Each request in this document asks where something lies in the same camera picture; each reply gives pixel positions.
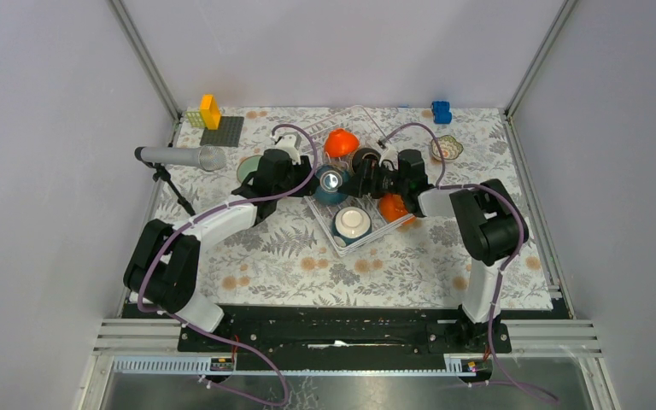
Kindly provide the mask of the small white floral bowl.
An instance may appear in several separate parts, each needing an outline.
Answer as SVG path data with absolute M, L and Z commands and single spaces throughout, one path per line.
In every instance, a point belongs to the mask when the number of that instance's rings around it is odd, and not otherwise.
M 464 151 L 464 146 L 452 135 L 443 135 L 437 139 L 438 143 L 429 143 L 430 155 L 435 161 L 454 161 Z

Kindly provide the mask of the mint green bowl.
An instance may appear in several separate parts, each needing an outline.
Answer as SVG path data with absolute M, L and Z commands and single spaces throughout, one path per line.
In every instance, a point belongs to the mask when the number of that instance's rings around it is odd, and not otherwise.
M 243 158 L 237 167 L 237 180 L 241 184 L 245 179 L 258 169 L 262 155 L 252 155 Z

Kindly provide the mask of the blue glazed bowl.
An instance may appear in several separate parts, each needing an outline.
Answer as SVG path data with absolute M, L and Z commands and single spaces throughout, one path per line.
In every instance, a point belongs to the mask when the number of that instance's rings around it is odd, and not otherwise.
M 332 165 L 321 166 L 315 176 L 319 186 L 313 194 L 313 199 L 322 205 L 338 205 L 348 199 L 348 195 L 339 191 L 340 187 L 349 179 L 349 173 L 342 167 Z

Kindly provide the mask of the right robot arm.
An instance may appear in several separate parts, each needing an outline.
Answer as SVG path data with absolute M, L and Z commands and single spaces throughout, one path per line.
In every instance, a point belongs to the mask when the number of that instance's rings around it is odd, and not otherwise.
M 462 243 L 472 258 L 470 283 L 461 303 L 469 319 L 457 326 L 461 348 L 476 352 L 489 341 L 485 323 L 500 312 L 503 271 L 529 238 L 524 217 L 499 179 L 480 184 L 435 186 L 428 180 L 425 162 L 416 149 L 398 153 L 397 162 L 367 154 L 351 161 L 353 175 L 340 186 L 348 196 L 398 195 L 417 218 L 456 219 Z

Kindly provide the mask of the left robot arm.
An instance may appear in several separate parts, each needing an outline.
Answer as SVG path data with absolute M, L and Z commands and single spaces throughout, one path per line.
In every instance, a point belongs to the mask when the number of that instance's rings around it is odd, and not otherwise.
M 317 189 L 315 168 L 307 155 L 293 159 L 284 149 L 268 149 L 256 171 L 232 191 L 226 203 L 170 224 L 149 221 L 127 265 L 123 284 L 137 293 L 138 306 L 168 313 L 198 328 L 198 340 L 212 351 L 231 339 L 224 311 L 197 288 L 202 249 L 262 223 L 286 196 L 311 196 Z

